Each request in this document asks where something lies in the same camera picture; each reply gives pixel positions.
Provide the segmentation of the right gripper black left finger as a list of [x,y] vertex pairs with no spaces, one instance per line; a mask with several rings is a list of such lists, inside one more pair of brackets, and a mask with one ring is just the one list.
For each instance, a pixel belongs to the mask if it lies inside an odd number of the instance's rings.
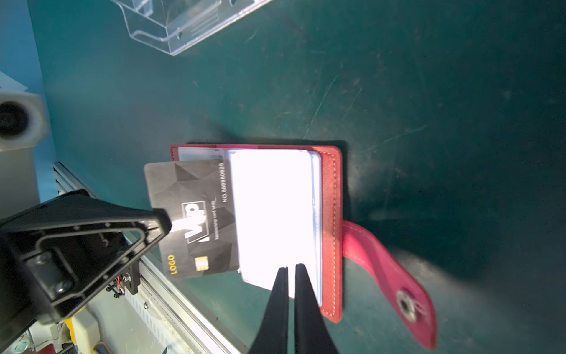
[[288,268],[281,267],[277,272],[261,326],[249,354],[287,353],[288,317]]

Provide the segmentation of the clear acrylic card organizer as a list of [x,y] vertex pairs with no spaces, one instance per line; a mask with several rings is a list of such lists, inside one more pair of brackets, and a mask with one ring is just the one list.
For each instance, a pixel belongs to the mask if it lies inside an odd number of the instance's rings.
[[270,2],[131,0],[115,4],[133,40],[177,56]]

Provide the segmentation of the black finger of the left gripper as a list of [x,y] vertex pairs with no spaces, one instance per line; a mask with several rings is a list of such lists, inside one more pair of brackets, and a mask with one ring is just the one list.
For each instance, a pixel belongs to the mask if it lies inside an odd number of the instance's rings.
[[1,220],[1,321],[76,314],[171,230],[163,209],[65,193]]

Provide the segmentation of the black VIP logo card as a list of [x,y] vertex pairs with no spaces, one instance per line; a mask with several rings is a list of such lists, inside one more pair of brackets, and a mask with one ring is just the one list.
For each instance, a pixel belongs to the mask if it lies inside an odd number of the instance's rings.
[[176,281],[237,270],[228,160],[150,163],[144,173],[152,207],[172,224],[159,242],[165,276]]

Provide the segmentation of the red card holder wallet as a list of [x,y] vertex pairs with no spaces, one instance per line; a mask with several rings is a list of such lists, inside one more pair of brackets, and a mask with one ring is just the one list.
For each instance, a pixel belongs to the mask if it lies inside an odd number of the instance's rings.
[[338,323],[343,310],[342,263],[349,258],[365,268],[413,337],[436,349],[437,322],[426,290],[363,227],[343,220],[342,156],[332,146],[308,147],[321,156],[322,305],[323,319]]

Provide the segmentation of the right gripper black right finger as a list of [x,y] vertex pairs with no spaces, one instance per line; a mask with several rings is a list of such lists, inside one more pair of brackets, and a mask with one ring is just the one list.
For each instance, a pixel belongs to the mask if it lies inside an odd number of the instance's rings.
[[295,271],[294,333],[296,353],[334,353],[338,350],[324,324],[321,310],[304,264]]

